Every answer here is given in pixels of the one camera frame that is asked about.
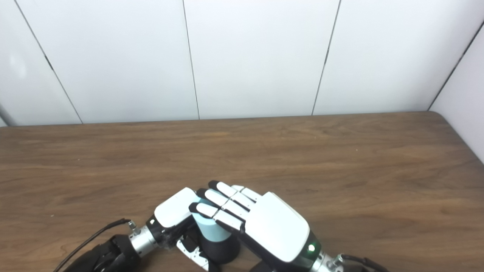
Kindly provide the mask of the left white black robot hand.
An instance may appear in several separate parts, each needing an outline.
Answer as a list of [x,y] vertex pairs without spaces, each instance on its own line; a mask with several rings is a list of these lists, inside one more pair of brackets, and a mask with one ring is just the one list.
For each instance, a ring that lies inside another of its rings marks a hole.
[[149,241],[154,247],[179,249],[206,272],[219,272],[219,265],[202,249],[201,231],[189,210],[195,199],[195,191],[185,187],[158,205],[146,222]]

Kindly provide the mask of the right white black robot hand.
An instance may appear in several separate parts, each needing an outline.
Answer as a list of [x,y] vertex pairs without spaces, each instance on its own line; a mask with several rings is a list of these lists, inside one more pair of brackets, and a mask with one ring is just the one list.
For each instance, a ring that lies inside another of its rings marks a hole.
[[272,272],[315,272],[322,249],[309,224],[273,192],[259,194],[212,180],[189,211],[212,219],[257,255]]

